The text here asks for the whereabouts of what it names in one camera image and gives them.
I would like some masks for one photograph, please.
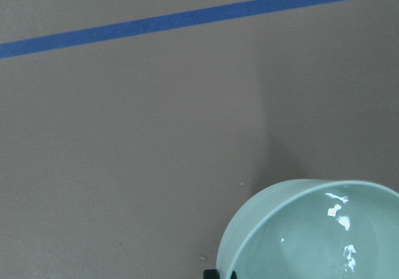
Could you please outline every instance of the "gray surface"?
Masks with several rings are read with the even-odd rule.
[[[8,1],[2,41],[243,0]],[[201,278],[233,213],[270,184],[399,190],[398,7],[341,2],[0,61],[0,278]]]

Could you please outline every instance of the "black object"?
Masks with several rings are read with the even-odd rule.
[[[205,270],[204,279],[220,279],[218,270]],[[235,271],[231,274],[231,279],[237,279]]]
[[[219,279],[218,270],[205,270],[204,279]]]

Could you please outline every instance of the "bowl rim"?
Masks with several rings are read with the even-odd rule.
[[[395,196],[398,200],[399,200],[399,193],[396,192],[395,190],[392,190],[382,184],[378,184],[375,182],[371,182],[371,181],[364,181],[364,180],[324,180],[324,179],[292,179],[292,180],[285,180],[282,182],[278,182],[276,184],[270,185],[266,188],[264,188],[263,190],[261,190],[260,192],[256,193],[255,195],[253,195],[250,199],[248,199],[241,207],[240,209],[234,214],[234,216],[232,217],[232,219],[230,220],[228,226],[226,227],[222,239],[221,239],[221,243],[219,245],[219,250],[218,250],[218,256],[217,256],[217,265],[218,265],[218,261],[219,261],[219,252],[220,249],[222,247],[222,245],[224,243],[226,243],[226,237],[225,234],[226,232],[228,232],[229,230],[232,230],[232,226],[234,225],[234,223],[237,221],[236,217],[238,216],[239,212],[242,212],[242,210],[246,209],[247,206],[251,206],[251,200],[253,200],[255,197],[256,198],[262,198],[263,194],[267,194],[269,188],[275,186],[275,185],[279,185],[281,183],[284,182],[308,182],[308,181],[313,181],[313,182],[318,182],[318,185],[315,185],[313,187],[310,188],[306,188],[303,191],[295,194],[294,196],[288,197],[287,199],[283,200],[279,205],[276,205],[276,207],[274,207],[272,210],[270,210],[269,212],[267,212],[265,214],[265,216],[263,216],[260,221],[257,222],[257,224],[255,226],[253,226],[252,229],[250,229],[249,233],[246,235],[246,237],[242,240],[240,246],[238,247],[238,249],[236,250],[236,253],[233,256],[233,259],[230,261],[230,263],[228,264],[228,269],[227,272],[225,273],[224,277],[220,278],[220,279],[230,279],[230,276],[233,272],[233,266],[236,264],[240,254],[242,253],[242,251],[244,250],[244,247],[248,244],[248,242],[250,241],[250,239],[254,236],[254,234],[260,229],[261,226],[263,226],[273,215],[275,215],[278,211],[280,211],[281,209],[283,209],[284,207],[288,206],[289,204],[291,204],[292,202],[298,200],[299,198],[305,197],[306,195],[310,194],[310,193],[314,193],[318,190],[322,190],[324,188],[329,188],[329,187],[337,187],[337,186],[343,186],[343,185],[360,185],[360,186],[366,186],[366,187],[371,187],[371,188],[377,188],[383,192],[387,192],[390,193],[391,195]]]

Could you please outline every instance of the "blue tape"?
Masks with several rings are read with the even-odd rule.
[[[0,44],[0,59],[346,0],[253,0]]]

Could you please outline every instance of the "light green bowl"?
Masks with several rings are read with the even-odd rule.
[[[364,181],[298,179],[249,199],[219,246],[220,279],[397,279],[399,194]]]

